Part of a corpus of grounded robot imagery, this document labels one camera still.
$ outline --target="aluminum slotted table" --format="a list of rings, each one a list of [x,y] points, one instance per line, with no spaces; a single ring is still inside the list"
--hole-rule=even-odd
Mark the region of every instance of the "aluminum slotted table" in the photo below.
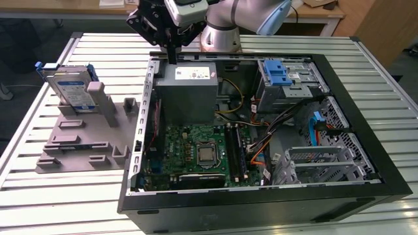
[[[200,232],[200,234],[417,234],[418,106],[361,42],[337,37],[242,36],[244,52],[325,54],[415,194],[338,223]],[[59,58],[91,62],[115,102],[141,100],[149,52],[137,34],[75,33]],[[184,51],[200,51],[193,42]],[[0,158],[0,234],[142,234],[117,213],[123,170],[38,174],[34,169],[61,114],[45,84]]]

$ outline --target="blue latch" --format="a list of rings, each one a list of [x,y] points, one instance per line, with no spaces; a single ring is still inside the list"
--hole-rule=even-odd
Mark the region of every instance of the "blue latch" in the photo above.
[[[288,78],[288,70],[280,60],[265,60],[265,72],[273,86],[290,86],[293,81]]]

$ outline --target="wooden table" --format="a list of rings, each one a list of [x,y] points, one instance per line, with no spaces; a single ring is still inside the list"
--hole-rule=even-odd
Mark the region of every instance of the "wooden table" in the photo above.
[[[135,5],[101,9],[99,0],[0,0],[0,18],[126,20],[135,9]],[[298,8],[298,14],[300,23],[325,24],[321,36],[333,35],[346,16],[338,7],[329,11],[306,4]],[[292,14],[285,22],[296,23],[297,15]]]

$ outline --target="paper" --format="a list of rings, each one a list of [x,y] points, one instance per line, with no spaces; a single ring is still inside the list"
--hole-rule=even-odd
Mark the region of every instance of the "paper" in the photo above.
[[[99,8],[125,8],[125,0],[101,0]]]
[[[336,0],[304,0],[304,2],[312,7],[324,6]]]
[[[126,4],[139,5],[139,0],[125,0]]]

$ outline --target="white cable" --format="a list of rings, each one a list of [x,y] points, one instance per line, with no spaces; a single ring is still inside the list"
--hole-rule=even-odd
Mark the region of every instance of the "white cable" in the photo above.
[[[232,120],[228,120],[222,115],[217,114],[224,120],[226,120],[228,122],[234,122],[234,123],[242,123],[242,124],[246,124],[249,126],[261,126],[261,125],[257,125],[257,124],[252,124],[249,122],[245,122],[245,121],[232,121]]]

